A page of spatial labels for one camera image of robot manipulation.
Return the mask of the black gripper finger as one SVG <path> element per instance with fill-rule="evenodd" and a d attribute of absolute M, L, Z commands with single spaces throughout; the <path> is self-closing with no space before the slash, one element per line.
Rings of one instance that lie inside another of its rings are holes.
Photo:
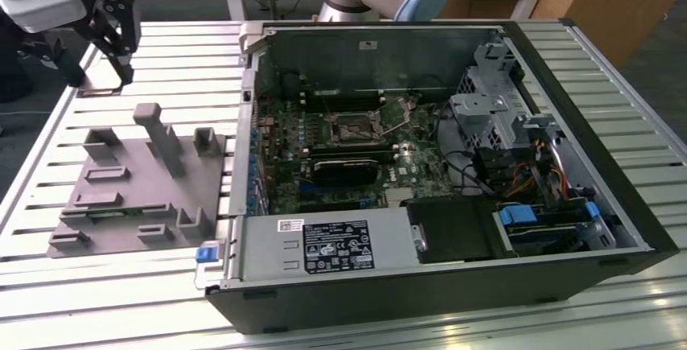
<path fill-rule="evenodd" d="M 90 27 L 94 30 L 93 44 L 106 56 L 121 84 L 133 80 L 129 64 L 139 43 L 138 0 L 95 0 Z"/>
<path fill-rule="evenodd" d="M 22 57 L 31 56 L 45 67 L 57 70 L 69 87 L 81 86 L 85 80 L 85 72 L 62 45 L 62 40 L 22 42 L 18 46 L 18 52 L 22 53 Z"/>

